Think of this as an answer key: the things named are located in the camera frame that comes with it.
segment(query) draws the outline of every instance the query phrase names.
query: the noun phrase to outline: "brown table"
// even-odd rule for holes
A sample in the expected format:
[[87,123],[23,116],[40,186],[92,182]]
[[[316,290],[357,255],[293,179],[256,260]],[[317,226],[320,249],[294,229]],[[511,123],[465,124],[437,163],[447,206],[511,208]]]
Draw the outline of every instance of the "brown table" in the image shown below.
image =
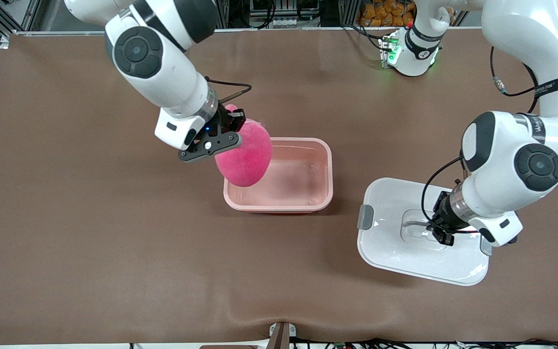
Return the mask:
[[[480,31],[450,31],[418,78],[382,70],[354,32],[218,33],[191,50],[201,73],[254,85],[237,103],[273,136],[330,145],[334,200],[306,216],[229,208],[214,161],[180,163],[154,137],[158,109],[103,41],[13,37],[0,50],[0,344],[255,340],[277,320],[314,340],[558,340],[558,188],[521,210],[519,243],[496,249],[474,287],[357,252],[372,181],[423,182],[474,117],[529,107],[492,85]],[[530,86],[502,53],[496,68],[510,91]]]

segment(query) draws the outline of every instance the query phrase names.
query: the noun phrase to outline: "pink tray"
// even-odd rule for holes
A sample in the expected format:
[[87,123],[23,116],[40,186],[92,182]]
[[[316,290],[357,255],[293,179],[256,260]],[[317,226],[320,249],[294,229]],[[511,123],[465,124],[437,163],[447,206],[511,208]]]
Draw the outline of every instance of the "pink tray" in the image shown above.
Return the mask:
[[312,213],[333,198],[330,148],[315,138],[272,137],[273,157],[261,181],[248,188],[225,180],[223,196],[236,210]]

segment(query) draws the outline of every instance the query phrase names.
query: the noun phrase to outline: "pink plush toy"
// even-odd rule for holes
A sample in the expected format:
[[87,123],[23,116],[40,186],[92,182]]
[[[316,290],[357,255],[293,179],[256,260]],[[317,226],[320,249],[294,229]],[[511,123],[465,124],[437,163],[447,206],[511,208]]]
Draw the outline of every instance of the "pink plush toy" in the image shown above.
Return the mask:
[[273,155],[270,135],[259,122],[247,119],[238,134],[242,144],[236,149],[215,155],[221,174],[235,186],[250,187],[268,170]]

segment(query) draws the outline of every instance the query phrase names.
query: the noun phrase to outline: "pile of brown objects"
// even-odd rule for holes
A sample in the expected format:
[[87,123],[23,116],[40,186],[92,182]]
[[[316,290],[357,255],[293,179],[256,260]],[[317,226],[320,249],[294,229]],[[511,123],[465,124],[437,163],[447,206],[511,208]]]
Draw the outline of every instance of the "pile of brown objects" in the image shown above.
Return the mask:
[[[447,7],[453,19],[451,7]],[[357,18],[363,27],[405,27],[414,22],[417,9],[411,0],[364,0]]]

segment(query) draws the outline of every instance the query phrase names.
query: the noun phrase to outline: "pink ball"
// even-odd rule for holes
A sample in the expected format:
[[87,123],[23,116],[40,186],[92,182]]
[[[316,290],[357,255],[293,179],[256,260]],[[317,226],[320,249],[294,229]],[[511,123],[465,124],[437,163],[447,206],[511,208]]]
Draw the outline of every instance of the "pink ball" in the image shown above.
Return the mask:
[[250,187],[268,170],[273,146],[270,135],[259,122],[247,120],[238,133],[242,137],[241,146],[215,155],[215,161],[230,183]]

